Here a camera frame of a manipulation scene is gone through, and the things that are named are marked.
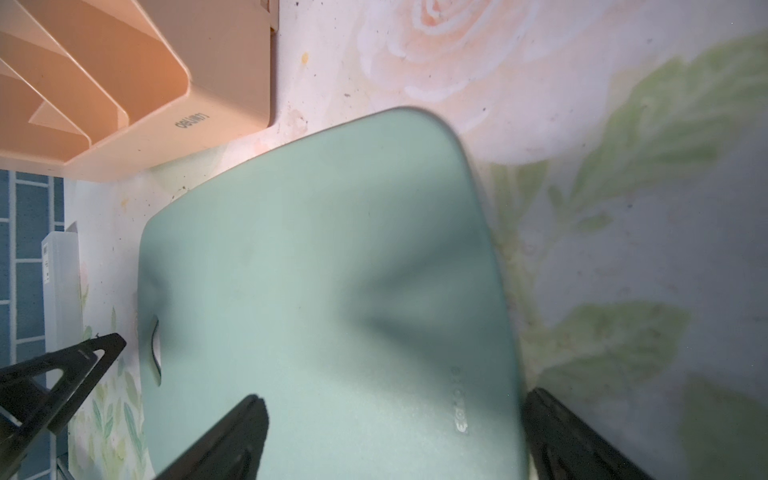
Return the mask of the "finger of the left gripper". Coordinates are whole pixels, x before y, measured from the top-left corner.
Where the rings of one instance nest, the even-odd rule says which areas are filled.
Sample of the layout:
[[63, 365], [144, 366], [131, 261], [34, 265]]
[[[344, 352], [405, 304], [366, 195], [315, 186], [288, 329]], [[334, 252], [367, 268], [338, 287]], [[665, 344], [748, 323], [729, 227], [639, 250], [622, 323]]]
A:
[[117, 333], [1, 369], [1, 477], [19, 470], [32, 443], [58, 434], [126, 347]]

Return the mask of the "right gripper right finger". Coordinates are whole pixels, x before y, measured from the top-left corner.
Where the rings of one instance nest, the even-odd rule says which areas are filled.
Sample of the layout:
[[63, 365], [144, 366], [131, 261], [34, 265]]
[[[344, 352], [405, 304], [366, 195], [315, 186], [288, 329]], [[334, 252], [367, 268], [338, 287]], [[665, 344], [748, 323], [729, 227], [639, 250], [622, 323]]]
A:
[[543, 388], [527, 393], [523, 426], [540, 479], [651, 480]]

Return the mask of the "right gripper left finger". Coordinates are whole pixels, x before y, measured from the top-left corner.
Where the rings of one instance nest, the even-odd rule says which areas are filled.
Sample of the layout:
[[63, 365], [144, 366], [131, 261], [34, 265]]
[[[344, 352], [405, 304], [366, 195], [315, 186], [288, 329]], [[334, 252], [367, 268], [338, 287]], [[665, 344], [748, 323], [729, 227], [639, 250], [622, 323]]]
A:
[[255, 479], [268, 428], [265, 401], [248, 395], [157, 479]]

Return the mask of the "green cutting board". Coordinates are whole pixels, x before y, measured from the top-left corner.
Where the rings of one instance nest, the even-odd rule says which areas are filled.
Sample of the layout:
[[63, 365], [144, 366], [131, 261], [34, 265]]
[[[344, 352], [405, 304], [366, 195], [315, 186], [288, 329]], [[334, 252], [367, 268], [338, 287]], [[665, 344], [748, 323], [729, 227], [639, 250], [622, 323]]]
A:
[[305, 137], [151, 218], [143, 431], [169, 466], [245, 396], [262, 479], [524, 479], [514, 332], [454, 132], [396, 108]]

